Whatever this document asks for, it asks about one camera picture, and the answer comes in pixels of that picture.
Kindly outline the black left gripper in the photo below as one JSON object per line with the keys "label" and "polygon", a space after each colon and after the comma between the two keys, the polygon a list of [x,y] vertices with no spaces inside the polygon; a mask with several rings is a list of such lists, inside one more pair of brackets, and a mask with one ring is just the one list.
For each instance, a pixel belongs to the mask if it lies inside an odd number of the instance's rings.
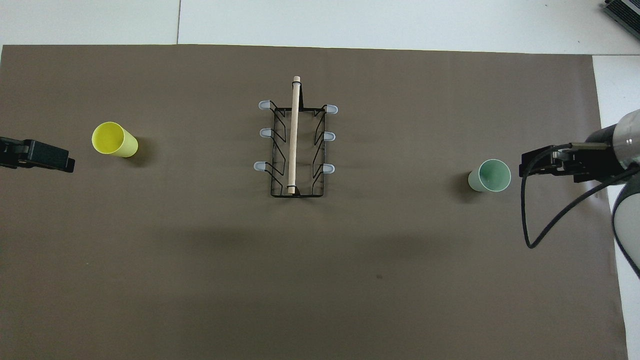
{"label": "black left gripper", "polygon": [[[30,164],[23,155],[30,149]],[[47,143],[31,139],[0,137],[0,166],[9,169],[40,167],[64,173],[73,173],[76,160],[69,157],[69,151]]]}

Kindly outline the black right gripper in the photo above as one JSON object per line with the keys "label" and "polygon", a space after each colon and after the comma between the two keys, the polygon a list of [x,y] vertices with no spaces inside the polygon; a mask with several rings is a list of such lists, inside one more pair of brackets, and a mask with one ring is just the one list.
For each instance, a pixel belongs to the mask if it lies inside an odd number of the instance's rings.
{"label": "black right gripper", "polygon": [[[572,142],[561,157],[561,167],[551,170],[553,176],[572,176],[574,183],[604,182],[623,171],[613,148],[613,137],[617,126],[610,125],[590,134],[583,142]],[[550,146],[531,150],[521,155],[519,177],[548,174],[554,167]]]}

